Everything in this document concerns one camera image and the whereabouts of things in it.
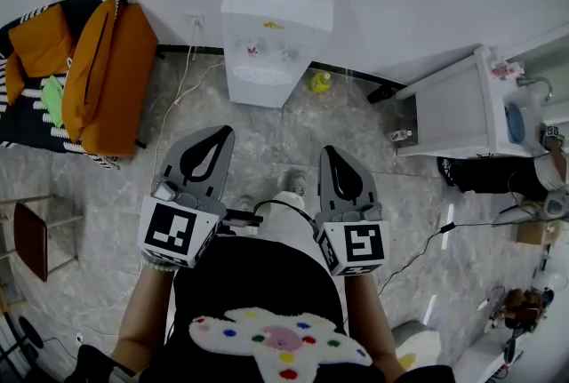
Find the long orange cushion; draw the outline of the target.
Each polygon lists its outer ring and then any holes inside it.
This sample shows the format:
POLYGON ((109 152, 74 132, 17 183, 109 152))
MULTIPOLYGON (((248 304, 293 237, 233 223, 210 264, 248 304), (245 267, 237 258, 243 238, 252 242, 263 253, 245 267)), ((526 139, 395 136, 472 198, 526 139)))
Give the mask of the long orange cushion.
POLYGON ((77 143, 91 122, 106 74, 116 20, 116 0, 105 0, 92 13, 79 37, 63 93, 62 118, 77 143))

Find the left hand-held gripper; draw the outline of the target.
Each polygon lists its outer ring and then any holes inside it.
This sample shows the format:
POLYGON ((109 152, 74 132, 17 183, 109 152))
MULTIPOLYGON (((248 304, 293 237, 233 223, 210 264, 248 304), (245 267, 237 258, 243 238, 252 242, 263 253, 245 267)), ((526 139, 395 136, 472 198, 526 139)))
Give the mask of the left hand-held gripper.
POLYGON ((143 198, 140 211, 137 243, 150 257, 196 266, 227 213, 218 200, 234 146, 233 128, 218 125, 193 132, 168 150, 165 180, 143 198))

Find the blue basin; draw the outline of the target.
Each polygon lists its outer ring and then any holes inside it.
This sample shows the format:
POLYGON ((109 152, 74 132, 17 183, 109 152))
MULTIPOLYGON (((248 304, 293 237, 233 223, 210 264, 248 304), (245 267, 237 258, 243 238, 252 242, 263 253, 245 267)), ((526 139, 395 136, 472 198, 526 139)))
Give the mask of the blue basin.
POLYGON ((509 141, 518 145, 522 144, 525 140, 525 122, 520 108, 516 103, 510 102, 505 107, 505 114, 509 141))

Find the person's left forearm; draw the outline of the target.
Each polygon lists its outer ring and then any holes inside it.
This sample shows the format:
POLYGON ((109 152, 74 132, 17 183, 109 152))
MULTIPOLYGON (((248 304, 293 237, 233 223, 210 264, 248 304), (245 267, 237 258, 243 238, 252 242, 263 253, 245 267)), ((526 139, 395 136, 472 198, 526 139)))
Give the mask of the person's left forearm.
POLYGON ((121 322, 112 359, 135 373, 163 347, 174 272, 145 266, 121 322))

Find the pink bottle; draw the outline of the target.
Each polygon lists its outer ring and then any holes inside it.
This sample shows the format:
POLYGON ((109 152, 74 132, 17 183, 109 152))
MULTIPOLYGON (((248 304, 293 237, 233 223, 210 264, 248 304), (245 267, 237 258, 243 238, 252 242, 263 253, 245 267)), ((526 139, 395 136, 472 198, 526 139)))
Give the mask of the pink bottle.
POLYGON ((525 73, 525 65, 520 62, 502 63, 493 68, 492 74, 494 77, 502 81, 517 80, 525 73))

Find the wooden chair brown seat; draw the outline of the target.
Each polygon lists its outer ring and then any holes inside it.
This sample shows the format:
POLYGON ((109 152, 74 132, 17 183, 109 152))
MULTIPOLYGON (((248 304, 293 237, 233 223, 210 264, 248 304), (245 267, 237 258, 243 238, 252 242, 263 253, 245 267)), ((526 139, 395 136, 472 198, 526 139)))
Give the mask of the wooden chair brown seat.
POLYGON ((48 276, 69 264, 79 261, 77 245, 74 244, 74 255, 52 269, 48 268, 48 237, 51 229, 70 225, 84 218, 82 214, 67 219, 46 223, 43 218, 27 207, 28 203, 50 201, 56 199, 55 194, 21 197, 0 200, 0 208, 14 206, 12 215, 12 231, 14 248, 0 254, 0 260, 17 255, 28 269, 42 282, 46 283, 48 276))

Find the black shirt with plush patch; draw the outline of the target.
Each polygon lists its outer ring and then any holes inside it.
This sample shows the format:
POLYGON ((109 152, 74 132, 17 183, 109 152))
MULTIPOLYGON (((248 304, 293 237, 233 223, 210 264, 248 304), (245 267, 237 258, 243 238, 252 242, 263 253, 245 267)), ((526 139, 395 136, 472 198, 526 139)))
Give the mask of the black shirt with plush patch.
MULTIPOLYGON (((195 267, 173 272, 164 345, 148 366, 135 373, 84 345, 65 383, 387 383, 349 336, 345 290, 308 254, 216 237, 195 267)), ((455 377, 431 365, 394 383, 455 377)))

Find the black chest-mounted device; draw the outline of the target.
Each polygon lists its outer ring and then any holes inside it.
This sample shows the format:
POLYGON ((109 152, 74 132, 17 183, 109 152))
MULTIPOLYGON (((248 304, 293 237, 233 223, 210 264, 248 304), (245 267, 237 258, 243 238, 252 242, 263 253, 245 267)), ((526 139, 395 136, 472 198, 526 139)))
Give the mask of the black chest-mounted device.
POLYGON ((259 227, 263 222, 263 217, 256 215, 252 211, 241 211, 227 209, 226 215, 221 221, 227 227, 259 227))

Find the white water dispenser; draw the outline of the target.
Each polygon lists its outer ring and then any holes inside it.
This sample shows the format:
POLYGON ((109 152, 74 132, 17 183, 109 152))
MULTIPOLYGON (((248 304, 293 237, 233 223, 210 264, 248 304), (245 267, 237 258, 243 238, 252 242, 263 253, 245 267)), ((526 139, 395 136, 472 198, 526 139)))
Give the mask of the white water dispenser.
POLYGON ((223 0, 229 99, 281 108, 333 31, 334 0, 223 0))

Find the cardboard box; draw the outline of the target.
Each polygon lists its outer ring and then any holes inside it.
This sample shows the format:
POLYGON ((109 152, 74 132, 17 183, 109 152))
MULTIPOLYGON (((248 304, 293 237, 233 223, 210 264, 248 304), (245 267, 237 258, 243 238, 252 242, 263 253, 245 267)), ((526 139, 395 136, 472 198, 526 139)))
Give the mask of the cardboard box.
POLYGON ((562 220, 552 220, 549 222, 526 222, 517 227, 517 243, 530 245, 554 244, 561 235, 564 228, 562 220))

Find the white sink cabinet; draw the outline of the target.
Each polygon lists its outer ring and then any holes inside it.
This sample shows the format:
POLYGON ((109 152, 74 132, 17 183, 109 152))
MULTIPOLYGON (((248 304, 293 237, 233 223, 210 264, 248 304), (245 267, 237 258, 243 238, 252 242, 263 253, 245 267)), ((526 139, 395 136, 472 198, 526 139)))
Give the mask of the white sink cabinet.
POLYGON ((545 149, 539 140, 542 99, 517 80, 492 74, 506 63, 480 47, 464 60, 405 87, 397 100, 415 99, 417 143, 399 148, 399 156, 441 156, 454 159, 493 156, 533 157, 545 149), (516 103, 525 122, 525 140, 509 141, 505 107, 516 103))

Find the white trousers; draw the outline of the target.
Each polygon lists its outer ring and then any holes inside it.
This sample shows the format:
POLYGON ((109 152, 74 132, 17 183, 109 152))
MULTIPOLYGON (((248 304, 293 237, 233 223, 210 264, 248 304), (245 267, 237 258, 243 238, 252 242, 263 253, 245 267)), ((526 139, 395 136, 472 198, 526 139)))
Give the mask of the white trousers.
POLYGON ((279 192, 270 205, 268 231, 280 239, 293 242, 313 240, 316 231, 306 212, 304 196, 299 197, 285 190, 279 192))

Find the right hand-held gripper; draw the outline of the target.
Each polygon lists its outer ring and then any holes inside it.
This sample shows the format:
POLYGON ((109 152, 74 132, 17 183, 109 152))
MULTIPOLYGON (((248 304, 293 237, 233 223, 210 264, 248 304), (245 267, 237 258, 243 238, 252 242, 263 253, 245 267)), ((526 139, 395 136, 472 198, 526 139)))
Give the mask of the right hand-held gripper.
POLYGON ((371 172, 332 145, 321 152, 315 241, 332 276, 372 273, 389 259, 389 223, 382 219, 371 172), (343 207, 358 207, 339 211, 343 207))

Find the metal faucet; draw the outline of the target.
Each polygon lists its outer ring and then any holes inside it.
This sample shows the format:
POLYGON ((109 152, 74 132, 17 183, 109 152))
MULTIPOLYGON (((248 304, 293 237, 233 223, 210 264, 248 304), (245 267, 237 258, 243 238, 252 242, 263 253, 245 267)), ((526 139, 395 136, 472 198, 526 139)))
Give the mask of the metal faucet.
POLYGON ((549 102, 553 96, 553 87, 550 80, 544 76, 536 77, 519 77, 517 79, 517 86, 532 86, 534 84, 545 84, 547 86, 547 93, 543 97, 543 102, 549 102))

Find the small orange cushion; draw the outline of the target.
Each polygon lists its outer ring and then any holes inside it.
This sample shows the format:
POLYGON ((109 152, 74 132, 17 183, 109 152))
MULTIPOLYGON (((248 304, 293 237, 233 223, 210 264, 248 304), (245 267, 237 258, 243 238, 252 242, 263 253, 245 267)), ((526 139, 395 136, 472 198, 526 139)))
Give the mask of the small orange cushion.
POLYGON ((13 106, 25 89, 20 57, 16 52, 12 52, 6 61, 5 84, 8 104, 13 106))

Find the square orange cushion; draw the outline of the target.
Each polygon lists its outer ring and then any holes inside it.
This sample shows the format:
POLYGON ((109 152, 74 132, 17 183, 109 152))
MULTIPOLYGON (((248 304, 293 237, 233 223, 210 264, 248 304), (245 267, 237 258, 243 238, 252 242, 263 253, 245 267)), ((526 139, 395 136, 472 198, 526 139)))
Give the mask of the square orange cushion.
POLYGON ((49 76, 68 69, 75 43, 60 4, 10 29, 8 36, 28 77, 49 76))

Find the orange sofa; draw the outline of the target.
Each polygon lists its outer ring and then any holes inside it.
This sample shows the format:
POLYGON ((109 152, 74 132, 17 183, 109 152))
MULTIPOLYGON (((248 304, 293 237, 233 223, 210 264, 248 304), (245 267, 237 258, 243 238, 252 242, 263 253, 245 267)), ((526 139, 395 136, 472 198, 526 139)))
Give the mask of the orange sofa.
MULTIPOLYGON (((116 10, 105 78, 94 116, 81 134, 85 152, 118 159, 133 156, 157 38, 139 4, 116 10)), ((68 69, 55 76, 64 87, 68 69)))

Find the black round stand base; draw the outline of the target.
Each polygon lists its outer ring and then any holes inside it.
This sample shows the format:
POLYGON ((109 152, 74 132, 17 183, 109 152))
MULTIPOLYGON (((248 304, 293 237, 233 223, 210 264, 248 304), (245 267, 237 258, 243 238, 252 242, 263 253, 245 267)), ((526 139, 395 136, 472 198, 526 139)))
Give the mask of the black round stand base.
POLYGON ((23 332, 23 339, 28 339, 35 347, 42 349, 44 341, 32 324, 23 316, 18 318, 18 322, 23 332))

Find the yellow plastic bottle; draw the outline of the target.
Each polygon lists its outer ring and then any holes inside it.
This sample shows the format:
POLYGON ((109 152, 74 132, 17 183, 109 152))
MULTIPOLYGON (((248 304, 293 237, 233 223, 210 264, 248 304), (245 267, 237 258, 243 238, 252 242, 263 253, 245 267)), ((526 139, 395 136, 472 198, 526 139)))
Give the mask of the yellow plastic bottle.
POLYGON ((328 72, 315 73, 309 82, 309 88, 313 93, 324 93, 330 90, 332 85, 331 74, 328 72))

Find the person's right forearm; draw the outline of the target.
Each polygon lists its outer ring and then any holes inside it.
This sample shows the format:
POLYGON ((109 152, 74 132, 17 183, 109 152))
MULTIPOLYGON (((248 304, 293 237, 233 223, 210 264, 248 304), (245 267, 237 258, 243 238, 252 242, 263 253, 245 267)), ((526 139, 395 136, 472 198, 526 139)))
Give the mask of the person's right forearm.
POLYGON ((394 383, 405 370, 397 360, 396 345, 371 274, 345 279, 349 336, 362 345, 373 364, 394 383))

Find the green cloth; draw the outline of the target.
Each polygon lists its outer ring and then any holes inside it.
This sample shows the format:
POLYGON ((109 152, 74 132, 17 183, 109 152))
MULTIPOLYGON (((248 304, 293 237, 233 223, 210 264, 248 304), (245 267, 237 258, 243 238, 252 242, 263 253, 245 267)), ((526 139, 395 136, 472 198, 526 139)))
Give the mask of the green cloth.
POLYGON ((41 101, 54 126, 61 128, 63 126, 63 87, 55 76, 49 76, 42 86, 41 101))

